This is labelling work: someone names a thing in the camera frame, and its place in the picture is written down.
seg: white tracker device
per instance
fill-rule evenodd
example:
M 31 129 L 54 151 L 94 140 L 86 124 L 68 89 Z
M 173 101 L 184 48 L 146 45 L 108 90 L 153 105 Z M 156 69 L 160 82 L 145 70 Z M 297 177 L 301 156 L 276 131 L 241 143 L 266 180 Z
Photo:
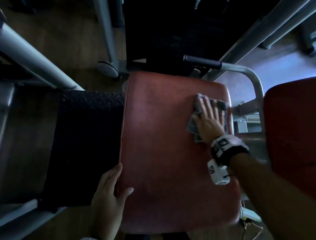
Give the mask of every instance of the white tracker device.
M 209 168 L 209 173 L 215 185 L 225 185 L 229 183 L 230 177 L 227 172 L 227 166 L 218 166 L 215 159 L 212 159 L 207 163 L 207 167 Z

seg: black rubber grip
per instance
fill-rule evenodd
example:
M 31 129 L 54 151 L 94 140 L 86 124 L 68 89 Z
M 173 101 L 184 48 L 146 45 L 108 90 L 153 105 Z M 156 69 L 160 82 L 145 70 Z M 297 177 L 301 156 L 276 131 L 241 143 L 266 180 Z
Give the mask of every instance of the black rubber grip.
M 198 58 L 189 55 L 183 55 L 183 62 L 190 63 L 192 66 L 207 67 L 212 69 L 221 69 L 223 62 L 211 59 Z

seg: gray cleaning cloth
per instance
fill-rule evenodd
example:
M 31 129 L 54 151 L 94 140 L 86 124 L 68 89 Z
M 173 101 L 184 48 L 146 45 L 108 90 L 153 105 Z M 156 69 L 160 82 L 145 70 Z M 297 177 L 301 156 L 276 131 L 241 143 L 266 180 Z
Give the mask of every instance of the gray cleaning cloth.
M 203 97 L 203 95 L 198 93 L 198 95 L 197 95 L 197 97 L 195 99 L 195 104 L 194 104 L 195 112 L 193 114 L 200 116 L 201 113 L 202 113 L 202 109 L 200 109 L 200 107 L 199 107 L 198 97 Z M 214 99 L 210 99 L 209 98 L 209 101 L 210 101 L 210 104 L 213 105 Z M 225 130 L 225 132 L 227 132 L 227 105 L 226 105 L 225 102 L 223 102 L 221 100 L 216 100 L 216 101 L 217 101 L 218 111 L 224 111 L 225 112 L 225 115 L 224 115 L 224 121 L 225 121 L 224 130 Z M 202 139 L 201 139 L 200 135 L 198 134 L 198 129 L 197 129 L 196 125 L 195 125 L 195 122 L 194 122 L 192 116 L 190 117 L 189 124 L 186 127 L 186 130 L 189 133 L 192 133 L 194 135 L 195 142 L 202 142 Z

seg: hand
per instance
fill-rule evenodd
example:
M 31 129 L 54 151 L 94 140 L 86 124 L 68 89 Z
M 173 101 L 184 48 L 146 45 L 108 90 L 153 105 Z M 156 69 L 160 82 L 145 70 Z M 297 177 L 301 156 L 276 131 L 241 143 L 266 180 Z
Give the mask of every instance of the hand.
M 226 134 L 224 131 L 224 111 L 218 112 L 216 100 L 214 100 L 212 107 L 208 97 L 199 97 L 198 104 L 202 109 L 201 118 L 193 115 L 193 120 L 203 142 L 211 145 L 217 137 Z
M 114 196 L 114 186 L 122 172 L 122 164 L 104 173 L 91 201 L 91 237 L 99 240 L 114 240 L 122 222 L 126 198 L 134 191 L 125 189 L 118 198 Z

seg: red leather upholstery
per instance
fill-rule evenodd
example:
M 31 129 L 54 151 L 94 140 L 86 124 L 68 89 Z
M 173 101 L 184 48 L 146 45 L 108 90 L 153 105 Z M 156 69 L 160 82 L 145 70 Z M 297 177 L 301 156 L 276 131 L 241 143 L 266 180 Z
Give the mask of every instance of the red leather upholstery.
M 316 78 L 277 85 L 264 97 L 272 170 L 316 198 Z
M 210 149 L 186 131 L 197 93 L 230 102 L 224 85 L 180 76 L 133 72 L 125 97 L 118 191 L 126 201 L 125 233 L 165 233 L 233 224 L 240 190 L 234 177 L 213 184 Z

